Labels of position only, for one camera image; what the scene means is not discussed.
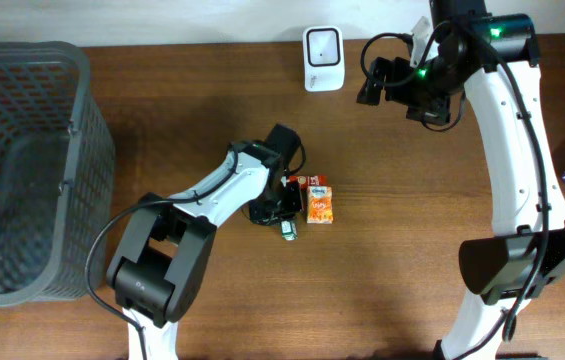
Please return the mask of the red Nescafe stick sachet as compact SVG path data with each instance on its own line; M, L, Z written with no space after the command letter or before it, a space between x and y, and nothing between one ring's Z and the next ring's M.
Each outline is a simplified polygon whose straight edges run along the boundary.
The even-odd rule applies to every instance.
M287 182L297 183L301 190L306 190L310 186L327 186L328 178L325 175L292 175Z

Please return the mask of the green Axe Brand box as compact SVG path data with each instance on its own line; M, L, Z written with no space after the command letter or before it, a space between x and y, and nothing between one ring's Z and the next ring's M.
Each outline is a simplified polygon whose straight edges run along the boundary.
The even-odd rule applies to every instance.
M283 220L280 223L282 237L286 241L294 241L298 238L296 222L294 220Z

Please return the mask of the orange Kleenex tissue pack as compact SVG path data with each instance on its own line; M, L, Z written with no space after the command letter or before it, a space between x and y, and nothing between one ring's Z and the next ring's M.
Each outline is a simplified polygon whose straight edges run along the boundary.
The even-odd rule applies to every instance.
M332 224L332 188L309 186L307 188L307 222L309 224Z

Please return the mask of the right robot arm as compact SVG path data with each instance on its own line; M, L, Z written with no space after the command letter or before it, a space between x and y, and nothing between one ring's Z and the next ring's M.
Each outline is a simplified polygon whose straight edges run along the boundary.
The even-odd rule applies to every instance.
M495 16L482 0L431 0L423 29L404 36L408 58L362 60L357 100L394 101L434 132L460 120L453 96L478 122L492 193L489 238L459 249L466 287L437 359L493 359L518 314L565 275L565 198L540 103L539 44L525 14Z

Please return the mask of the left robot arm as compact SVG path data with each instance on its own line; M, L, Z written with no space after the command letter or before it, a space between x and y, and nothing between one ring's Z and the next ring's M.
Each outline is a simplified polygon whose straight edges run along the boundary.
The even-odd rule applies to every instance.
M224 162L188 190L144 195L115 216L129 220L109 267L116 303L107 309L126 322L129 358L174 359L178 323L197 297L214 239L234 213L252 224L295 235L302 209L290 163L305 152L300 136L277 124L265 140L230 144Z

